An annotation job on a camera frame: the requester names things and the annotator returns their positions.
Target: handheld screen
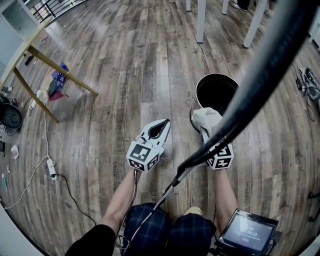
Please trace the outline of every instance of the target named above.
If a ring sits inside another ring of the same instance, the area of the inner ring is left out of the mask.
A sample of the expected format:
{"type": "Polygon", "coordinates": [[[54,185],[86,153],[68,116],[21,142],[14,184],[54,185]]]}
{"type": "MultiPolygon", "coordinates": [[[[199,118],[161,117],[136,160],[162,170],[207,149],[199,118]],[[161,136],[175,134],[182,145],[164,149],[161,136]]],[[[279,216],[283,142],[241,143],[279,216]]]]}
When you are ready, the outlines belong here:
{"type": "Polygon", "coordinates": [[[235,214],[232,223],[223,235],[223,240],[262,252],[275,228],[273,225],[262,224],[235,214]]]}

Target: table leg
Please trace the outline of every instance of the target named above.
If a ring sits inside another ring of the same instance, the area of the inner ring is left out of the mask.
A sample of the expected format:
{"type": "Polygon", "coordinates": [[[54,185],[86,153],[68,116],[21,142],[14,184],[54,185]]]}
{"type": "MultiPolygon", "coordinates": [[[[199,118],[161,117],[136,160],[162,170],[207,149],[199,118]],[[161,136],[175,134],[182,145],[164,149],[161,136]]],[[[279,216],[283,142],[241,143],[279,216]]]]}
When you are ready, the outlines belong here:
{"type": "Polygon", "coordinates": [[[264,15],[265,9],[267,7],[268,0],[259,0],[258,5],[255,9],[248,33],[244,39],[243,46],[249,48],[252,40],[255,37],[255,34],[258,30],[259,24],[261,22],[262,16],[264,15]]]}
{"type": "Polygon", "coordinates": [[[91,92],[94,95],[98,95],[98,93],[93,90],[90,86],[88,86],[87,84],[85,84],[83,81],[79,80],[76,76],[74,76],[73,74],[71,74],[69,71],[66,71],[65,69],[63,69],[62,67],[60,67],[58,64],[56,64],[55,62],[53,62],[51,59],[49,59],[47,56],[45,56],[44,54],[42,54],[40,51],[38,51],[36,48],[34,48],[32,45],[29,46],[29,48],[27,49],[27,51],[29,53],[31,53],[32,55],[34,55],[35,57],[37,57],[39,60],[43,61],[44,63],[48,64],[50,67],[54,68],[55,70],[57,70],[58,72],[60,72],[61,74],[65,75],[67,78],[69,78],[70,80],[74,81],[76,84],[78,84],[79,86],[87,89],[89,92],[91,92]]]}
{"type": "Polygon", "coordinates": [[[229,0],[223,0],[222,14],[227,15],[229,0]]]}
{"type": "Polygon", "coordinates": [[[312,32],[312,34],[310,35],[310,39],[309,39],[309,44],[312,43],[313,39],[315,39],[316,35],[318,34],[319,32],[319,29],[320,29],[320,23],[318,22],[317,25],[316,25],[316,29],[315,31],[312,32]]]}
{"type": "Polygon", "coordinates": [[[197,22],[196,22],[197,43],[202,43],[204,41],[205,16],[206,16],[206,0],[198,0],[198,13],[197,13],[197,22]]]}
{"type": "Polygon", "coordinates": [[[191,0],[185,0],[185,7],[187,12],[191,11],[191,0]]]}
{"type": "Polygon", "coordinates": [[[51,112],[46,108],[46,106],[37,97],[37,95],[35,95],[34,91],[30,88],[30,86],[28,85],[28,83],[26,82],[26,80],[23,78],[23,76],[20,74],[19,70],[16,67],[14,67],[13,73],[18,78],[18,80],[20,81],[24,89],[27,91],[27,93],[31,96],[31,98],[35,100],[35,102],[40,106],[40,108],[43,109],[43,111],[46,114],[48,114],[56,123],[58,123],[59,121],[55,118],[53,114],[51,114],[51,112]]]}

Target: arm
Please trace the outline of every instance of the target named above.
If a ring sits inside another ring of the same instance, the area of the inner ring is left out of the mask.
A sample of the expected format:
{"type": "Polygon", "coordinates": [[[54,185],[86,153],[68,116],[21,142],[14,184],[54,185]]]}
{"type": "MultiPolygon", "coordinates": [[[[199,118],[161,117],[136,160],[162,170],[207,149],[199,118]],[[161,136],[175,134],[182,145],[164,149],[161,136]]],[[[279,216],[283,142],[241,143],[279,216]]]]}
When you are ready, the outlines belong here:
{"type": "Polygon", "coordinates": [[[226,169],[216,171],[215,179],[216,219],[221,234],[238,208],[238,203],[226,169]]]}
{"type": "MultiPolygon", "coordinates": [[[[137,181],[141,175],[141,171],[137,171],[137,181]]],[[[130,169],[123,181],[114,192],[111,201],[106,208],[105,214],[99,224],[104,224],[113,229],[117,234],[120,225],[125,217],[127,210],[130,208],[135,190],[135,170],[130,169]]]]}

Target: white cloth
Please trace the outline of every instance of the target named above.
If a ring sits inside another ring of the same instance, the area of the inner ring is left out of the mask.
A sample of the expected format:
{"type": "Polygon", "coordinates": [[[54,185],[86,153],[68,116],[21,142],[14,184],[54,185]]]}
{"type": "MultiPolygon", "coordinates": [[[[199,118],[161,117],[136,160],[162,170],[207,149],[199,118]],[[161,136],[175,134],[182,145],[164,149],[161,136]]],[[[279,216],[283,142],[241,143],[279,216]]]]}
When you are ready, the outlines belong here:
{"type": "Polygon", "coordinates": [[[211,107],[203,107],[193,111],[191,120],[196,127],[203,127],[209,133],[212,134],[213,128],[221,121],[222,116],[218,111],[211,107]]]}

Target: plaid shorts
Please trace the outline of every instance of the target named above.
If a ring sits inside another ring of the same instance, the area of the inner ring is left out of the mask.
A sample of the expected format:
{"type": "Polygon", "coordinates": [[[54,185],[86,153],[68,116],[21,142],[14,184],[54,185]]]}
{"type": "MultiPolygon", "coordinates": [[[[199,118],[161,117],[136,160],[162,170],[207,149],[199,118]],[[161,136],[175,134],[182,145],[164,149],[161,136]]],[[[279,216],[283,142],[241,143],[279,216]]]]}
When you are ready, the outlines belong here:
{"type": "MultiPolygon", "coordinates": [[[[129,241],[137,227],[155,207],[144,203],[131,208],[125,221],[124,237],[129,241]]],[[[125,255],[180,255],[206,256],[216,231],[214,224],[197,214],[179,217],[171,225],[168,215],[160,207],[142,225],[125,255]]]]}

